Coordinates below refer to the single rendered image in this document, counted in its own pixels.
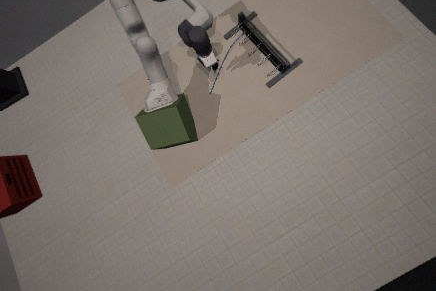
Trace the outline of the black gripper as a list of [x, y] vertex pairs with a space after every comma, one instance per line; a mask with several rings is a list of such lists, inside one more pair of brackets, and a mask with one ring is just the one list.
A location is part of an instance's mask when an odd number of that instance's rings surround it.
[[[203, 66], [205, 66], [205, 65], [203, 64], [203, 62], [202, 62], [198, 57], [197, 57], [197, 59], [201, 62], [201, 64], [202, 64]], [[214, 64], [214, 65], [212, 66], [214, 73], [216, 73], [216, 71], [217, 71], [217, 69], [218, 69], [218, 63], [219, 63], [219, 60], [217, 60], [217, 63]], [[208, 69], [208, 71], [211, 71], [211, 67], [209, 67], [209, 68], [207, 68], [207, 69]]]

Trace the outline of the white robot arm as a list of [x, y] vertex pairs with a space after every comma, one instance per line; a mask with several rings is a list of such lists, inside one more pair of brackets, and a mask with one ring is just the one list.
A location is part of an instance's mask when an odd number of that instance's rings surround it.
[[[149, 92], [145, 97], [144, 112], [148, 113], [173, 104], [179, 97], [167, 76], [156, 42], [149, 36], [134, 0], [109, 1], [138, 54], [150, 81], [148, 85]], [[183, 1], [194, 12], [178, 26], [178, 34], [181, 39], [183, 38], [186, 41], [185, 43], [182, 39], [187, 46], [194, 48], [198, 58], [200, 57], [202, 60], [199, 59], [205, 67], [209, 68], [217, 63], [206, 32], [212, 27], [213, 15], [197, 0]]]

